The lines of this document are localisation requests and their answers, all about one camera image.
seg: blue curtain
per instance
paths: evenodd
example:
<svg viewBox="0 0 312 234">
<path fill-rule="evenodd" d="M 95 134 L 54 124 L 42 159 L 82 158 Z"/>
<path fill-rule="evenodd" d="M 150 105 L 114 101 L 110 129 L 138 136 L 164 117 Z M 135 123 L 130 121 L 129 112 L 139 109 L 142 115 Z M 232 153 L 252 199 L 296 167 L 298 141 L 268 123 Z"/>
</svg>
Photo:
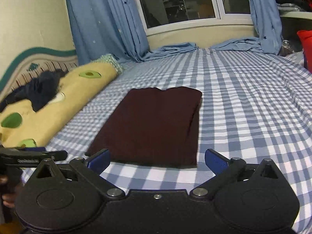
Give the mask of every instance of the blue curtain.
<svg viewBox="0 0 312 234">
<path fill-rule="evenodd" d="M 184 43 L 149 51 L 134 0 L 66 0 L 79 64 L 110 53 L 120 61 L 145 61 L 193 51 Z"/>
<path fill-rule="evenodd" d="M 218 51 L 253 51 L 278 54 L 282 46 L 282 22 L 275 0 L 249 0 L 250 12 L 259 37 L 228 40 L 212 46 Z"/>
</svg>

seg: screw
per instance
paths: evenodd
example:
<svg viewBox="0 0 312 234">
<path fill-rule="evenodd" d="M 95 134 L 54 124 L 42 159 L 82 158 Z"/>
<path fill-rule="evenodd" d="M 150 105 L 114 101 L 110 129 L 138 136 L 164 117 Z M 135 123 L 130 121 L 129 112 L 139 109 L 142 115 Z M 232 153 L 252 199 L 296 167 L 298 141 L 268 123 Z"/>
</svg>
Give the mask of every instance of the screw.
<svg viewBox="0 0 312 234">
<path fill-rule="evenodd" d="M 111 188 L 107 190 L 107 194 L 112 197 L 116 197 L 122 194 L 122 190 L 119 188 Z"/>
<path fill-rule="evenodd" d="M 193 194 L 196 196 L 205 196 L 207 193 L 208 191 L 205 188 L 195 188 L 193 190 Z"/>
<path fill-rule="evenodd" d="M 156 199 L 156 200 L 160 199 L 161 197 L 162 197 L 161 194 L 155 194 L 154 195 L 154 199 Z"/>
</svg>

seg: human hand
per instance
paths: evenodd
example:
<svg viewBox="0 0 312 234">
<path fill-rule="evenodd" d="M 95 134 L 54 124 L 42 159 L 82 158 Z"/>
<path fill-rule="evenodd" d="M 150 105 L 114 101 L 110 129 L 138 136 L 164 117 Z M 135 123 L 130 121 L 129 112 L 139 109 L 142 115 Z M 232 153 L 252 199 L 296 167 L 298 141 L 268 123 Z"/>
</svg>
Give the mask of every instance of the human hand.
<svg viewBox="0 0 312 234">
<path fill-rule="evenodd" d="M 5 175 L 0 175 L 0 185 L 5 185 L 8 183 L 8 178 Z M 15 199 L 19 192 L 21 191 L 23 185 L 22 183 L 19 183 L 14 187 L 14 192 L 13 193 L 6 193 L 2 195 L 3 199 L 3 205 L 9 208 L 14 208 L 15 205 Z"/>
</svg>

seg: bed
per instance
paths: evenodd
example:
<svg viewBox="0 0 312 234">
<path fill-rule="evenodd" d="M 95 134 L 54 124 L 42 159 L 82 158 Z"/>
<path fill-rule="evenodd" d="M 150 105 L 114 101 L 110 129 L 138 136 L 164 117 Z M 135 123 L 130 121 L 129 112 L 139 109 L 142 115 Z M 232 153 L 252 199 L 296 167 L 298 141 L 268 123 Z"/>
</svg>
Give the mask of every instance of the bed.
<svg viewBox="0 0 312 234">
<path fill-rule="evenodd" d="M 202 92 L 198 167 L 156 168 L 112 162 L 101 176 L 129 189 L 188 191 L 213 177 L 204 152 L 248 163 L 272 158 L 300 201 L 294 224 L 299 233 L 312 226 L 312 75 L 283 57 L 252 52 L 197 49 L 140 64 L 125 71 L 91 100 L 49 143 L 66 150 L 67 161 L 84 156 L 104 122 L 132 88 L 187 86 Z M 26 181 L 33 170 L 26 170 Z"/>
</svg>

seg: dark brown folded cloth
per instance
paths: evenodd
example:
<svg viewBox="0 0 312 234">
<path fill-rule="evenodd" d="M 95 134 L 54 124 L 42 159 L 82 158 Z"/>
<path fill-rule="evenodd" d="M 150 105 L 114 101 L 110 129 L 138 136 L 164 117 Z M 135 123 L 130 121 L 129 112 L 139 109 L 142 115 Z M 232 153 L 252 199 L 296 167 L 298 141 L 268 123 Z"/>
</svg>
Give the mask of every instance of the dark brown folded cloth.
<svg viewBox="0 0 312 234">
<path fill-rule="evenodd" d="M 196 165 L 202 93 L 188 87 L 132 89 L 91 143 L 117 162 Z"/>
</svg>

